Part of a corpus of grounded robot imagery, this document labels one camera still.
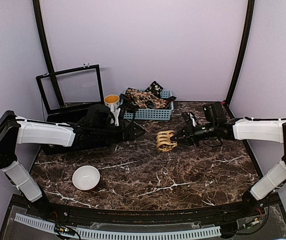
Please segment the black frame post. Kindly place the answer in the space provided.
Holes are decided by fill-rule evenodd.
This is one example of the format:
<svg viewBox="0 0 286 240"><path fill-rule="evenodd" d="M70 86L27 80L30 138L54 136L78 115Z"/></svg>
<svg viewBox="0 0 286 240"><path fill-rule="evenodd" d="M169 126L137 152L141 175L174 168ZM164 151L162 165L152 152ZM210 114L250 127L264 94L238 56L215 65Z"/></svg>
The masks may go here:
<svg viewBox="0 0 286 240"><path fill-rule="evenodd" d="M230 83L230 86L227 92L226 99L224 101L226 106L229 106L231 104L231 101L232 101L232 98L233 98L233 95L236 89L236 85L239 79L239 75L241 72L241 68L242 68L242 64L243 64L243 60L244 60L244 56L245 56L245 52L247 48L248 38L250 34L250 29L251 29L254 6L255 6L255 0L247 1L247 9L246 9L246 14L245 14L245 21L244 21L244 27L243 27L240 47L239 47L231 83Z"/></svg>
<svg viewBox="0 0 286 240"><path fill-rule="evenodd" d="M43 51L43 56L45 59L45 63L47 66L48 73L53 74L55 72L50 51L49 51L49 46L46 38L46 33L45 33L45 27L43 23L43 17L42 17L42 11L41 11L41 4L39 0L32 0L33 2L33 8L34 8L34 14L35 14L35 19L36 19L36 25L38 29L38 34L39 34L39 39ZM56 99L58 101L59 107L62 107L64 105L63 97L58 85L58 81L55 75L50 77L51 83L54 89L54 93L56 96Z"/></svg>

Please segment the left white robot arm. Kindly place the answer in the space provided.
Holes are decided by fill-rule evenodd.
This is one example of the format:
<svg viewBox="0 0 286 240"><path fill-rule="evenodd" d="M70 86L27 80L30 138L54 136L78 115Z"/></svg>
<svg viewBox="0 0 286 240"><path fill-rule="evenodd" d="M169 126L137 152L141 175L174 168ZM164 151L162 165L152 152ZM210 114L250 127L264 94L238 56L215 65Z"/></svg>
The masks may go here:
<svg viewBox="0 0 286 240"><path fill-rule="evenodd" d="M145 130L133 121L119 126L85 126L27 119L8 110L0 118L0 170L29 202L34 203L35 212L42 218L49 218L53 214L53 206L46 202L45 193L19 161L17 145L48 145L50 149L46 153L50 155L102 148L132 141L144 134Z"/></svg>

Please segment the floral patterned tie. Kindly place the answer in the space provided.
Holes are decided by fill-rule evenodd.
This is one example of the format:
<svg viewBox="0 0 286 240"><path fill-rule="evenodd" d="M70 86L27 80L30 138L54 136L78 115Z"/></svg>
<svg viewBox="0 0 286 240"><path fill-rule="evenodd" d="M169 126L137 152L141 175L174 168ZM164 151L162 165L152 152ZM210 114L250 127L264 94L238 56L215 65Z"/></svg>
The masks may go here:
<svg viewBox="0 0 286 240"><path fill-rule="evenodd" d="M152 94L142 90L128 88L124 94L120 94L123 101L121 108L130 113L138 109L166 109L170 103L176 100L175 96L161 98L160 94Z"/></svg>

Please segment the left black frame post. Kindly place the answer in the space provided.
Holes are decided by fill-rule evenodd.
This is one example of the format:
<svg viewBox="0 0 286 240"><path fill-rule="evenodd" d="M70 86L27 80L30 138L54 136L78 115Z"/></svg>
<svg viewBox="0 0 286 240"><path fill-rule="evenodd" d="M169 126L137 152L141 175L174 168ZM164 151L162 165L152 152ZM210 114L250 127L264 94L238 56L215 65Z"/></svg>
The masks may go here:
<svg viewBox="0 0 286 240"><path fill-rule="evenodd" d="M36 25L38 29L38 34L39 34L39 39L43 51L43 56L45 59L45 63L47 66L48 73L53 74L55 72L50 51L49 51L49 46L46 38L46 33L45 33L45 27L43 23L43 17L42 17L42 11L41 11L41 4L39 0L32 0L33 2L33 8L34 8L34 14L35 14L35 19L36 19ZM64 105L63 97L58 85L58 81L55 75L50 77L51 83L54 89L54 93L56 96L56 99L58 101L59 107L62 107Z"/></svg>

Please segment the white bowl orange outside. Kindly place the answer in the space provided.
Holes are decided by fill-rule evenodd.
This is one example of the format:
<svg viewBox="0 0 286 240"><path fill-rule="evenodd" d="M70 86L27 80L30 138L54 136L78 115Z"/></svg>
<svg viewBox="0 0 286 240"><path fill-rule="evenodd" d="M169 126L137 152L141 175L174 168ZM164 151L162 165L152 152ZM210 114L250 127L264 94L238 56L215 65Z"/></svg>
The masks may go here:
<svg viewBox="0 0 286 240"><path fill-rule="evenodd" d="M91 165L84 165L75 170L72 176L73 185L81 191L93 190L100 181L100 172Z"/></svg>

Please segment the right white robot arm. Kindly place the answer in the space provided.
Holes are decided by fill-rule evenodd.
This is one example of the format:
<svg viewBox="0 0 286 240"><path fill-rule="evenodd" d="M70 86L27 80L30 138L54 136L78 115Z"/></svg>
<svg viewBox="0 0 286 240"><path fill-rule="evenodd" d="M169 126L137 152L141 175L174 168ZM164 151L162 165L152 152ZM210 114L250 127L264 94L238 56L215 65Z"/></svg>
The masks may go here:
<svg viewBox="0 0 286 240"><path fill-rule="evenodd" d="M281 160L259 181L242 195L238 213L250 216L257 209L258 201L286 183L286 118L232 118L224 116L207 118L207 124L199 125L193 116L185 114L186 125L170 139L174 142L197 144L208 138L224 140L258 140L278 142L284 146Z"/></svg>

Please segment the black floral tie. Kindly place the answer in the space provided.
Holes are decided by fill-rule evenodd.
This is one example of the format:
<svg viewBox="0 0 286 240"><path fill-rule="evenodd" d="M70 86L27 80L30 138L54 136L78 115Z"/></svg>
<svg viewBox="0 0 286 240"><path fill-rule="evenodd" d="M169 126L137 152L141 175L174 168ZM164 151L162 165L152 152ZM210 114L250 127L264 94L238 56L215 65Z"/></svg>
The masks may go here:
<svg viewBox="0 0 286 240"><path fill-rule="evenodd" d="M146 90L147 93L152 93L154 95L160 94L160 92L163 90L163 87L157 82L154 81Z"/></svg>

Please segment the right black frame post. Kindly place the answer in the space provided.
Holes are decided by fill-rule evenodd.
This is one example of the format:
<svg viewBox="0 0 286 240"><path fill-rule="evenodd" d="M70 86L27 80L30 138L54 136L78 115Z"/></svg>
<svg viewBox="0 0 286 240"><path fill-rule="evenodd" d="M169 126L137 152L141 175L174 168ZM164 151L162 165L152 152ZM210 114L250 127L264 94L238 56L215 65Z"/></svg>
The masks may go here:
<svg viewBox="0 0 286 240"><path fill-rule="evenodd" d="M242 64L243 64L243 60L244 60L244 56L245 56L245 52L247 48L248 38L250 34L250 29L251 29L254 6L255 6L255 0L247 1L247 9L246 9L246 14L245 14L245 21L244 21L244 27L243 27L240 47L239 47L231 83L230 83L230 86L227 92L226 99L224 101L226 106L229 106L231 104L231 101L232 101L232 98L233 98L233 95L236 89L236 85L239 79L239 75L241 72L241 68L242 68Z"/></svg>

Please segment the white mug yellow inside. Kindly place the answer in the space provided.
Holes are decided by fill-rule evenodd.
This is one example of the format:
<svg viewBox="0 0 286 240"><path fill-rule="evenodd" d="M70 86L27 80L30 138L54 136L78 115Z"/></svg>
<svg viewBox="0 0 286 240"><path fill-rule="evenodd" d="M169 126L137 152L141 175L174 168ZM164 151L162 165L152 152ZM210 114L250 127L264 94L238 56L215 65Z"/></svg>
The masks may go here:
<svg viewBox="0 0 286 240"><path fill-rule="evenodd" d="M115 94L110 94L104 98L104 103L110 110L115 111L120 104L120 97Z"/></svg>

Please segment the yellow beetle-pattern tie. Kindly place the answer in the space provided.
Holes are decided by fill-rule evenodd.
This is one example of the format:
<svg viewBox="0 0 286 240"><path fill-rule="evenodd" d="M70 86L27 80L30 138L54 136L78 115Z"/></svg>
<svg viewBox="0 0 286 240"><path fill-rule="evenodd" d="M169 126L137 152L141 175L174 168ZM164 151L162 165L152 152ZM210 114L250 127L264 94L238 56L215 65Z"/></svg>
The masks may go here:
<svg viewBox="0 0 286 240"><path fill-rule="evenodd" d="M177 147L177 142L172 141L171 137L175 135L173 130L160 131L156 135L156 147L160 152L169 152Z"/></svg>

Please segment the black front rail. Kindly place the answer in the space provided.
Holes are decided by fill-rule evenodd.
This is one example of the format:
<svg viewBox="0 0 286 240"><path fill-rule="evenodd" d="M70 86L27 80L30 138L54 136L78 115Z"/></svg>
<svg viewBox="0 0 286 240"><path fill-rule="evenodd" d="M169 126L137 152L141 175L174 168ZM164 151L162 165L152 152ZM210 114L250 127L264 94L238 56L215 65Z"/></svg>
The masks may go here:
<svg viewBox="0 0 286 240"><path fill-rule="evenodd" d="M175 224L200 221L206 224L229 224L234 223L242 217L258 215L255 208L247 211L247 215L241 212L240 202L181 210L165 211L124 211L104 210L86 207L77 207L59 203L50 203L52 210L58 214L58 221L72 226L90 223L109 223L124 225L156 225Z"/></svg>

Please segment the light blue plastic basket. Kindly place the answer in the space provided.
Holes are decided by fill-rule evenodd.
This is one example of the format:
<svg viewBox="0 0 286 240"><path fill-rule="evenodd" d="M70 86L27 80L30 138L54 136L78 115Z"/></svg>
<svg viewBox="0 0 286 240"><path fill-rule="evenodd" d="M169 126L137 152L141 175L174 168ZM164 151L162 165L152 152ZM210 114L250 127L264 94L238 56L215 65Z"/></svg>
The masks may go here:
<svg viewBox="0 0 286 240"><path fill-rule="evenodd" d="M162 90L160 92L161 98L169 98L172 97L172 91L170 90ZM173 101L170 103L169 107L166 109L138 109L135 113L135 120L154 120L154 121L168 121L171 119L172 111L174 110ZM123 119L132 120L133 113L125 112Z"/></svg>

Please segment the black display box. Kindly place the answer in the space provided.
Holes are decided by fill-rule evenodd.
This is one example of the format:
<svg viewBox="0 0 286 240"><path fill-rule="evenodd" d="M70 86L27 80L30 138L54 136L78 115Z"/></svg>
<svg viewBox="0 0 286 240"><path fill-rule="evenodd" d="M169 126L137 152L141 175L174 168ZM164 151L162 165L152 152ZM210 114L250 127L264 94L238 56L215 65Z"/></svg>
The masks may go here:
<svg viewBox="0 0 286 240"><path fill-rule="evenodd" d="M39 75L36 82L49 122L76 123L91 105L104 103L98 64Z"/></svg>

